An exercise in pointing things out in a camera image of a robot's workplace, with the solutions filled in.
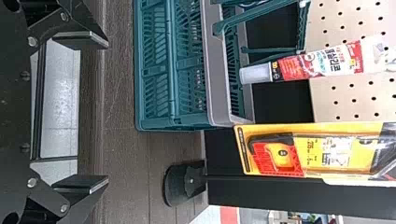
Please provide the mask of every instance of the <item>display rack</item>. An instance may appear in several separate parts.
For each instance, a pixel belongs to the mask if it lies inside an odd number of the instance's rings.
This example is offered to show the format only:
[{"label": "display rack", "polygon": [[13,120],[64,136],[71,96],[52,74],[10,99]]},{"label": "display rack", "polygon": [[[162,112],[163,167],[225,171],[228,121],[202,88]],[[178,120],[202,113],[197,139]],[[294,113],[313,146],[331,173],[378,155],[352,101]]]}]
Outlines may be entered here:
[{"label": "display rack", "polygon": [[[395,8],[394,0],[312,0],[306,50],[369,35],[382,35],[389,47],[396,46],[391,24]],[[292,7],[285,8],[247,24],[248,33],[261,28],[247,37],[248,43],[254,48],[292,43],[292,11]],[[280,27],[289,27],[289,31],[283,33]],[[395,80],[394,74],[376,74],[255,84],[255,119],[257,123],[396,120]],[[396,195],[396,188],[331,186],[317,179],[244,175],[230,129],[205,132],[205,151],[207,174],[215,177],[207,181],[210,204],[396,219],[395,204],[389,200]]]},{"label": "display rack", "polygon": [[[306,50],[382,35],[396,46],[394,0],[312,0]],[[315,122],[396,120],[396,74],[310,80]]]}]

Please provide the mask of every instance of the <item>red product label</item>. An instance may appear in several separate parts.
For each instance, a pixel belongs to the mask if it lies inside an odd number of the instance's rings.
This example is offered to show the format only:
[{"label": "red product label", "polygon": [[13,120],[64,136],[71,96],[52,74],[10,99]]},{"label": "red product label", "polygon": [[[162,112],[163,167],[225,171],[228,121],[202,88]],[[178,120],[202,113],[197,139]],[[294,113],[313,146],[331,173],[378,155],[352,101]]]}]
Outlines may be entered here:
[{"label": "red product label", "polygon": [[253,160],[262,175],[277,175],[287,177],[302,177],[304,172],[298,159],[295,146],[288,148],[287,156],[290,159],[290,166],[276,166],[276,155],[266,148],[268,143],[253,144]]},{"label": "red product label", "polygon": [[363,73],[361,42],[280,59],[271,63],[271,71],[273,81]]}]

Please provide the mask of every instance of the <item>bolt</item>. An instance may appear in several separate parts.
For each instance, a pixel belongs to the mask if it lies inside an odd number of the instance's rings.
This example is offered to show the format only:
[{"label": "bolt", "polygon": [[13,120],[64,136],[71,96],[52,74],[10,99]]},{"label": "bolt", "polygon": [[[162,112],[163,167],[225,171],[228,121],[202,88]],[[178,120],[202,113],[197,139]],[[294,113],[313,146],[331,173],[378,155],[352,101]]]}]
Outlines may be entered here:
[{"label": "bolt", "polygon": [[37,47],[38,41],[37,41],[36,38],[34,38],[34,37],[32,37],[32,36],[29,36],[29,37],[27,37],[27,40],[28,40],[28,42],[29,42],[29,46],[30,46],[30,47]]},{"label": "bolt", "polygon": [[30,73],[26,71],[21,72],[21,78],[23,81],[30,81]]},{"label": "bolt", "polygon": [[37,180],[36,178],[30,178],[30,179],[27,181],[27,187],[28,187],[29,189],[32,189],[32,188],[34,188],[34,187],[37,185],[37,182],[38,182],[38,180]]},{"label": "bolt", "polygon": [[61,212],[62,212],[62,213],[65,213],[65,212],[67,211],[67,209],[69,209],[69,205],[64,204],[64,205],[62,205],[62,207],[61,207]]},{"label": "bolt", "polygon": [[20,146],[21,153],[29,153],[30,152],[30,144],[29,143],[24,143],[23,145]]},{"label": "bolt", "polygon": [[309,0],[302,0],[299,3],[300,8],[306,7],[306,4],[309,2]]},{"label": "bolt", "polygon": [[64,13],[64,12],[61,13],[61,19],[62,19],[63,21],[69,21],[69,17],[68,17],[67,14]]}]

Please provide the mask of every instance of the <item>store shelf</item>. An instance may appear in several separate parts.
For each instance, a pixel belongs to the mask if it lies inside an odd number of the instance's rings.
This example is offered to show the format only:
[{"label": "store shelf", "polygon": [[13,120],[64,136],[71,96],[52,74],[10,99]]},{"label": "store shelf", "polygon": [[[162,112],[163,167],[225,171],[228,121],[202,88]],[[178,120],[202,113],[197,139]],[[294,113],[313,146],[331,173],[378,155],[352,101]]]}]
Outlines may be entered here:
[{"label": "store shelf", "polygon": [[[369,35],[382,35],[390,47],[396,46],[396,30],[392,28],[395,8],[394,0],[312,0],[306,50],[323,49]],[[395,121],[396,82],[392,82],[395,78],[396,74],[383,73],[311,79],[315,122]]]}]

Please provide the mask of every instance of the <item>black base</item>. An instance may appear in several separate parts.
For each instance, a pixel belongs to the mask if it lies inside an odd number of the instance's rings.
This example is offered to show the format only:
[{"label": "black base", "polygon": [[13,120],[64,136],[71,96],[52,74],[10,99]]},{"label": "black base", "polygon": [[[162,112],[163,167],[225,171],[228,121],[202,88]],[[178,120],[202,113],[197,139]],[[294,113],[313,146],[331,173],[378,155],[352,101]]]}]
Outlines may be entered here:
[{"label": "black base", "polygon": [[169,167],[163,178],[165,203],[175,207],[204,192],[206,190],[204,170],[204,161]]}]

